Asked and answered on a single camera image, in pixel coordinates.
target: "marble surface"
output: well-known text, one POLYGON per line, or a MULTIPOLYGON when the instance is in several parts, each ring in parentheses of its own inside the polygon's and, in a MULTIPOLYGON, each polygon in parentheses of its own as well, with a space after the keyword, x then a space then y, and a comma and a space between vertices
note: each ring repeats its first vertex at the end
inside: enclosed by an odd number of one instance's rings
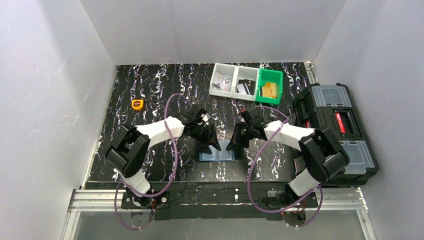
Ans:
MULTIPOLYGON (((283 96, 280 105, 274 107, 287 115, 291 113, 293 98, 309 82, 305 66, 300 62, 238 64, 283 72, 283 96)), ((218 139, 229 140, 233 134, 234 125, 239 119, 238 113, 243 108, 259 103, 209 95, 209 82, 213 69, 214 64, 119 66, 88 181, 115 182, 119 180, 118 173, 105 159, 105 150, 114 133, 122 124, 135 126, 162 120, 165 103, 174 93, 183 94, 192 104, 203 105, 216 119, 218 139), (134 111, 131 108, 133 99, 145 100, 141 111, 134 111)), ((175 98, 169 106, 170 115, 185 110, 187 106, 183 99, 175 98)), ((265 110, 264 115, 277 117, 270 110, 265 110)), ((264 142, 251 140, 248 149, 236 152, 237 159, 234 162, 199 162, 199 153, 195 151, 195 140, 187 136, 181 137, 177 141, 179 160, 175 180, 245 182, 252 159, 264 142)), ((143 164, 148 181, 169 180, 173 154, 171 141, 160 143, 149 149, 143 164)), ((252 178, 255 181, 289 182, 295 177, 293 158, 298 155, 293 148, 272 142, 258 159, 252 178)))

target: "red sticker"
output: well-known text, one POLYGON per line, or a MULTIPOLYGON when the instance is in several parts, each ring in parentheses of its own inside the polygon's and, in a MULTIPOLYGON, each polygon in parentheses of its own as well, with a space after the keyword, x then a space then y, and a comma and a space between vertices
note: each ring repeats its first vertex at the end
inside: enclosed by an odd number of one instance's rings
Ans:
POLYGON ((340 113, 338 113, 338 112, 335 113, 335 119, 337 119, 337 123, 338 123, 338 127, 340 128, 340 132, 342 134, 346 133, 345 126, 343 125, 342 117, 340 116, 340 113))

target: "black toolbox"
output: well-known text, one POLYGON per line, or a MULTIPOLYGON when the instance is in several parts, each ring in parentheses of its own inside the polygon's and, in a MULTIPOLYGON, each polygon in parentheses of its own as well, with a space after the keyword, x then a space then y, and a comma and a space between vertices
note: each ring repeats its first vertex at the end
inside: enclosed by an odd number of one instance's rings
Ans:
MULTIPOLYGON (((312 84, 294 98, 293 107, 290 124, 314 129, 329 127, 349 155, 350 164, 322 186, 357 187, 377 173, 379 166, 346 85, 312 84)), ((304 165, 295 161, 295 168, 300 173, 299 168, 304 165)))

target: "green plastic bin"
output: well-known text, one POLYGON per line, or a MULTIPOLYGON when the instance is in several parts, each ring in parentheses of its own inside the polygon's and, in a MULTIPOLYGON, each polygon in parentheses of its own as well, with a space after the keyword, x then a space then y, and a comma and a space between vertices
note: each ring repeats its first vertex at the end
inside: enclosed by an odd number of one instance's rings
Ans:
POLYGON ((283 95, 283 72, 261 68, 259 70, 259 80, 256 91, 256 102, 280 105, 281 96, 283 95), (277 86, 277 98, 261 96, 261 87, 265 83, 275 83, 277 86))

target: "yellow tape measure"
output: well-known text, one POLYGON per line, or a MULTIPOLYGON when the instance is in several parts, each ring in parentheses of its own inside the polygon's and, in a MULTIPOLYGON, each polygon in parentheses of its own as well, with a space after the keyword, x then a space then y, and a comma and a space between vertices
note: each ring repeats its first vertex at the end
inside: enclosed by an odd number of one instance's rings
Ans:
POLYGON ((131 103, 131 107, 136 111, 140 111, 143 108, 143 105, 144 101, 141 99, 134 99, 131 103))

